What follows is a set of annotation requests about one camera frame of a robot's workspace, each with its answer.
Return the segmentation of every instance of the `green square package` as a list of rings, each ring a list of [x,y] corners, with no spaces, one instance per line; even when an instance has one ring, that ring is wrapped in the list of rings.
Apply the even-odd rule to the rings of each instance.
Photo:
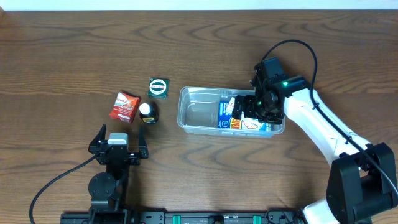
[[[161,78],[150,78],[148,96],[154,98],[167,99],[169,91],[169,80]]]

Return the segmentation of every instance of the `wood grain surface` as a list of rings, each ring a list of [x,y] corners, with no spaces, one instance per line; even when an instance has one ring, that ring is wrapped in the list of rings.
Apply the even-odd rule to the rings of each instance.
[[[131,169],[128,203],[138,209],[299,208],[325,196],[329,165],[292,121],[271,139],[186,134],[177,125],[184,86],[251,89],[253,66],[284,39],[308,42],[319,61],[315,88],[349,127],[398,154],[396,11],[6,12],[0,19],[0,223],[28,223],[34,195],[87,160],[119,90],[154,101],[145,126],[150,158]],[[310,78],[297,44],[273,53],[291,76]],[[148,99],[149,78],[170,79],[167,100]],[[37,223],[86,211],[97,162],[64,177],[38,199]],[[373,218],[397,223],[398,210]]]

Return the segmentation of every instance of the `white wall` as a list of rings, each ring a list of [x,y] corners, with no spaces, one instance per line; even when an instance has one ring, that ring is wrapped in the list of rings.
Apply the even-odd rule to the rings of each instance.
[[[5,11],[398,9],[398,0],[0,0],[0,6]]]

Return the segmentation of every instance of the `red food box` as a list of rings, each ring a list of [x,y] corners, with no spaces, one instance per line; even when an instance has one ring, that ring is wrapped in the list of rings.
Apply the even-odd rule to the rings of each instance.
[[[119,93],[109,117],[132,123],[140,101],[138,97],[130,96],[126,93]]]

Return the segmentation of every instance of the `bottle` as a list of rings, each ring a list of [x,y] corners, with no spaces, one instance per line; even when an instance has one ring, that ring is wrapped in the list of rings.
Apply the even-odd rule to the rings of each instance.
[[[148,103],[139,105],[139,117],[146,124],[154,124],[159,120],[156,109]]]

